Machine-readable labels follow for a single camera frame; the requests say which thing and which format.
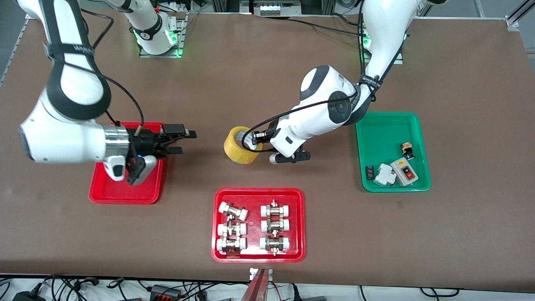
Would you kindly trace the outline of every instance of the power adapter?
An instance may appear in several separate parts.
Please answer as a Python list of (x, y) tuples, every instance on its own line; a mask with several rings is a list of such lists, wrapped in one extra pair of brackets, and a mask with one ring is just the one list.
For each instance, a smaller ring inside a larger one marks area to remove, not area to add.
[(15, 297), (13, 298), (13, 301), (46, 301), (43, 297), (39, 296), (32, 296), (32, 293), (29, 291), (22, 291), (18, 292)]

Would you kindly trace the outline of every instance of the brown table surface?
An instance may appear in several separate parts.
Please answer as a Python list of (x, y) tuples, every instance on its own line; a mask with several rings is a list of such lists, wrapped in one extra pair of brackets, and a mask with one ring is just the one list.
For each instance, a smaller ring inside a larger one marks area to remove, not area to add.
[[(150, 206), (92, 204), (93, 163), (30, 161), (17, 127), (51, 69), (42, 25), (31, 20), (0, 87), (0, 272), (245, 281), (250, 267), (273, 267), (279, 282), (535, 291), (535, 81), (519, 33), (504, 21), (413, 22), (405, 64), (392, 68), (370, 111), (419, 116), (433, 184), (383, 194), (362, 187), (353, 126), (311, 139), (308, 162), (271, 165), (263, 154), (239, 165), (223, 152), (232, 127), (296, 105), (315, 66), (356, 81), (354, 36), (203, 14), (183, 58), (142, 59), (126, 19), (113, 16), (96, 50), (101, 71), (135, 95), (148, 121), (184, 123), (198, 139), (180, 143), (185, 153), (170, 158)], [(86, 19), (94, 40), (105, 22)], [(355, 30), (335, 18), (307, 20)], [(115, 118), (138, 120), (128, 98), (112, 92)], [(302, 189), (305, 259), (213, 261), (213, 196), (228, 186)]]

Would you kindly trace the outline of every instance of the tape roll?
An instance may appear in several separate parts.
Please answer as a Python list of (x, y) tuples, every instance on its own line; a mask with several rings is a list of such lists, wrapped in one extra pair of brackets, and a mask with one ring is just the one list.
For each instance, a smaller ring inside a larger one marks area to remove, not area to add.
[[(245, 126), (237, 126), (231, 129), (230, 133), (228, 133), (227, 139), (225, 139), (225, 144), (223, 145), (227, 156), (232, 161), (239, 164), (250, 164), (256, 159), (256, 156), (258, 156), (258, 153), (250, 152), (241, 147), (241, 139), (247, 131), (249, 131), (249, 128)], [(245, 143), (251, 149), (258, 149), (259, 151), (262, 150), (262, 143), (253, 145), (251, 136), (246, 137)]]

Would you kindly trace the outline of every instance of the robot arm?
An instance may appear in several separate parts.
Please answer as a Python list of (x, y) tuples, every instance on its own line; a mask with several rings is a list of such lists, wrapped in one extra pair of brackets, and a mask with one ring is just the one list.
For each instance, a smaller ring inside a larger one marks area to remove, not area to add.
[(177, 19), (165, 12), (157, 13), (150, 0), (108, 0), (125, 14), (138, 44), (148, 54), (160, 55), (177, 44)]
[(123, 180), (127, 170), (128, 183), (138, 184), (154, 168), (156, 159), (181, 153), (170, 144), (196, 138), (195, 132), (183, 125), (163, 125), (158, 134), (145, 129), (135, 134), (121, 125), (97, 124), (94, 118), (107, 110), (111, 93), (108, 83), (97, 76), (100, 71), (78, 2), (18, 3), (43, 23), (47, 55), (53, 63), (47, 86), (19, 127), (22, 147), (31, 160), (48, 164), (103, 162), (113, 180)]
[(405, 32), (418, 6), (423, 3), (425, 0), (363, 1), (362, 14), (373, 41), (373, 54), (366, 67), (367, 77), (361, 75), (358, 84), (352, 84), (331, 66), (323, 65), (310, 71), (301, 84), (300, 103), (293, 109), (325, 100), (345, 99), (293, 112), (272, 124), (271, 127), (276, 126), (276, 130), (269, 142), (280, 153), (272, 155), (272, 163), (296, 158), (300, 153), (298, 149), (313, 136), (362, 119), (375, 91), (401, 50)]

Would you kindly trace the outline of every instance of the wire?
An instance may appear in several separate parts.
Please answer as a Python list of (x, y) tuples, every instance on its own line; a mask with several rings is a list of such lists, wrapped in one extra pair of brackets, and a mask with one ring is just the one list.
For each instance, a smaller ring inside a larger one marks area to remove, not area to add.
[(342, 21), (346, 22), (346, 23), (349, 24), (349, 25), (353, 25), (353, 26), (357, 26), (357, 27), (360, 26), (359, 23), (351, 22), (351, 21), (349, 21), (348, 19), (346, 19), (346, 17), (344, 17), (343, 14), (341, 14), (341, 13), (332, 12), (332, 13), (331, 13), (331, 16), (337, 16), (337, 17), (339, 17), (340, 19), (342, 19)]
[(113, 8), (113, 7), (112, 7), (110, 4), (108, 4), (108, 2), (106, 2), (106, 1), (100, 1), (100, 0), (86, 0), (86, 1), (104, 3), (104, 4), (106, 4), (109, 8), (115, 10), (115, 8)]
[(71, 295), (71, 293), (74, 291), (74, 293), (76, 294), (76, 296), (78, 297), (78, 300), (80, 299), (83, 299), (84, 301), (87, 301), (87, 299), (82, 295), (80, 294), (71, 284), (71, 280), (67, 281), (65, 280), (63, 277), (61, 276), (57, 276), (57, 275), (50, 275), (49, 277), (52, 278), (52, 284), (51, 284), (51, 294), (52, 294), (52, 300), (53, 301), (58, 301), (58, 299), (56, 298), (56, 295), (54, 294), (54, 283), (56, 281), (56, 279), (60, 279), (61, 281), (63, 281), (63, 283), (68, 286), (71, 290), (69, 291), (69, 293), (67, 294), (67, 299), (69, 298), (69, 296)]
[(119, 287), (119, 292), (121, 293), (121, 296), (123, 297), (123, 299), (124, 299), (125, 301), (128, 301), (128, 299), (127, 299), (126, 296), (125, 296), (125, 293), (123, 292), (123, 288), (121, 287), (121, 282), (122, 282), (122, 281), (120, 281), (120, 282), (117, 283), (117, 287)]
[(66, 285), (65, 283), (63, 283), (62, 286), (63, 286), (63, 288), (62, 288), (62, 287), (59, 287), (59, 289), (62, 289), (62, 290), (59, 292), (58, 300), (61, 300), (61, 299), (62, 299), (63, 292), (64, 292), (65, 289), (67, 288), (67, 285)]
[(306, 22), (306, 21), (303, 21), (303, 20), (287, 19), (287, 21), (299, 22), (299, 23), (303, 23), (303, 24), (307, 24), (307, 25), (310, 25), (310, 26), (315, 26), (315, 27), (319, 27), (319, 28), (323, 28), (323, 29), (327, 29), (327, 30), (334, 31), (334, 32), (339, 32), (339, 33), (347, 33), (347, 34), (352, 34), (352, 35), (358, 35), (358, 33), (356, 33), (356, 32), (350, 32), (350, 31), (345, 31), (343, 29), (327, 27), (327, 26), (323, 26), (323, 25), (319, 25), (319, 24)]
[(102, 73), (100, 72), (95, 72), (93, 70), (89, 70), (89, 69), (85, 69), (84, 67), (80, 67), (78, 65), (74, 65), (74, 64), (71, 64), (71, 63), (67, 63), (66, 61), (62, 60), (62, 59), (58, 59), (56, 57), (53, 57), (52, 58), (54, 61), (56, 62), (60, 62), (64, 65), (67, 65), (67, 66), (70, 66), (70, 67), (73, 67), (73, 68), (76, 68), (76, 69), (79, 69), (79, 70), (82, 70), (82, 71), (86, 71), (88, 73), (91, 73), (91, 74), (94, 74), (96, 75), (97, 77), (100, 77), (100, 78), (103, 78), (109, 82), (111, 82), (112, 84), (116, 85), (117, 87), (119, 87), (119, 89), (123, 90), (123, 92), (130, 98), (130, 100), (134, 103), (137, 111), (139, 112), (139, 116), (140, 116), (140, 119), (141, 119), (141, 122), (139, 123), (139, 126), (137, 127), (137, 130), (134, 134), (134, 136), (138, 136), (139, 133), (141, 132), (141, 129), (143, 128), (143, 126), (145, 125), (145, 117), (143, 116), (143, 111), (141, 110), (141, 107), (139, 106), (138, 102), (136, 101), (136, 99), (134, 98), (134, 96), (125, 88), (123, 87), (120, 83), (118, 83), (117, 81), (115, 81), (114, 79), (110, 78), (110, 77), (107, 77), (105, 75), (103, 75)]
[(93, 45), (91, 45), (91, 47), (93, 49), (96, 49), (98, 44), (100, 43), (100, 41), (102, 40), (102, 38), (104, 38), (104, 36), (106, 35), (106, 33), (108, 33), (108, 31), (110, 31), (110, 28), (113, 26), (113, 22), (114, 22), (114, 19), (110, 16), (107, 16), (105, 14), (100, 14), (100, 13), (96, 13), (96, 12), (91, 12), (91, 11), (87, 11), (85, 9), (81, 9), (81, 11), (83, 11), (84, 13), (86, 14), (90, 14), (91, 16), (95, 16), (95, 17), (99, 17), (99, 18), (103, 18), (103, 19), (108, 19), (110, 22), (108, 23), (108, 25), (106, 26), (106, 28), (100, 33), (100, 35), (98, 35), (96, 41), (93, 43)]
[(280, 297), (279, 289), (277, 288), (277, 285), (273, 281), (271, 281), (271, 284), (273, 284), (273, 287), (275, 288), (275, 291), (277, 292), (277, 295), (279, 296), (279, 300), (282, 301), (282, 298)]
[(286, 116), (286, 115), (289, 115), (291, 113), (294, 113), (294, 112), (297, 112), (297, 111), (301, 111), (301, 110), (304, 110), (304, 109), (308, 109), (308, 108), (311, 108), (311, 107), (314, 107), (314, 106), (318, 106), (320, 104), (324, 104), (324, 103), (331, 103), (331, 102), (337, 102), (337, 101), (342, 101), (342, 100), (350, 100), (352, 99), (353, 97), (356, 97), (358, 94), (358, 91), (355, 91), (355, 93), (353, 93), (352, 95), (350, 96), (346, 96), (346, 97), (342, 97), (342, 98), (337, 98), (337, 99), (330, 99), (330, 100), (324, 100), (324, 101), (320, 101), (320, 102), (316, 102), (316, 103), (312, 103), (312, 104), (309, 104), (307, 106), (304, 106), (304, 107), (300, 107), (300, 108), (297, 108), (297, 109), (292, 109), (290, 111), (286, 111), (284, 113), (281, 113), (279, 115), (276, 115), (276, 116), (273, 116), (269, 119), (266, 119), (262, 122), (260, 122), (259, 124), (253, 126), (250, 130), (248, 130), (245, 135), (243, 135), (243, 137), (241, 138), (241, 146), (243, 147), (243, 149), (247, 150), (247, 151), (250, 151), (250, 152), (253, 152), (253, 153), (266, 153), (266, 152), (274, 152), (276, 151), (275, 148), (270, 148), (270, 149), (263, 149), (263, 150), (256, 150), (256, 149), (251, 149), (249, 148), (246, 143), (245, 143), (245, 138), (252, 133), (252, 131), (254, 131), (255, 129), (261, 127), (262, 125), (268, 123), (268, 122), (271, 122), (275, 119), (278, 119), (282, 116)]
[(359, 285), (358, 288), (361, 290), (362, 299), (363, 299), (364, 301), (368, 301), (368, 300), (366, 300), (366, 297), (365, 297), (365, 295), (364, 295), (364, 290), (362, 289), (362, 285)]
[(89, 25), (87, 25), (87, 21), (84, 17), (82, 17), (83, 20), (83, 26), (86, 28), (87, 34), (89, 34)]
[(8, 282), (0, 283), (0, 288), (3, 287), (4, 285), (7, 285), (7, 287), (5, 288), (4, 292), (0, 296), (0, 300), (2, 300), (2, 298), (4, 298), (5, 294), (7, 294), (7, 291), (9, 290), (9, 287), (11, 286), (11, 282), (8, 281)]
[(119, 121), (116, 121), (115, 119), (113, 119), (113, 117), (111, 117), (111, 114), (110, 112), (108, 112), (108, 110), (104, 111), (106, 113), (106, 115), (108, 116), (108, 118), (110, 119), (110, 121), (115, 125), (115, 126), (119, 126), (121, 125), (121, 122)]
[(455, 290), (455, 292), (454, 292), (453, 294), (450, 294), (450, 295), (439, 295), (439, 294), (437, 294), (437, 291), (435, 291), (434, 288), (429, 288), (429, 289), (433, 292), (433, 295), (426, 293), (426, 292), (424, 291), (424, 288), (420, 288), (420, 292), (421, 292), (422, 294), (424, 294), (425, 296), (427, 296), (427, 297), (435, 298), (437, 301), (440, 300), (439, 297), (440, 297), (440, 298), (451, 298), (451, 297), (455, 297), (455, 296), (457, 296), (457, 295), (459, 294), (459, 292), (461, 291), (460, 289), (453, 289), (453, 290)]
[(358, 61), (360, 63), (360, 66), (361, 66), (361, 74), (362, 75), (365, 75), (366, 73), (366, 69), (364, 68), (364, 48), (362, 47), (362, 44), (363, 44), (363, 39), (362, 39), (362, 34), (363, 34), (363, 18), (362, 18), (362, 7), (364, 6), (364, 0), (362, 0), (362, 3), (361, 3), (361, 7), (359, 8), (358, 10), (358, 43), (357, 43), (357, 46), (358, 46)]
[(303, 301), (303, 299), (301, 299), (301, 296), (299, 295), (299, 290), (297, 289), (295, 283), (292, 283), (292, 286), (294, 287), (294, 301)]
[(141, 281), (137, 280), (137, 282), (139, 283), (139, 285), (141, 285), (142, 288), (146, 289), (147, 291), (149, 290), (149, 287), (146, 287), (145, 285), (143, 285), (143, 283), (141, 283)]

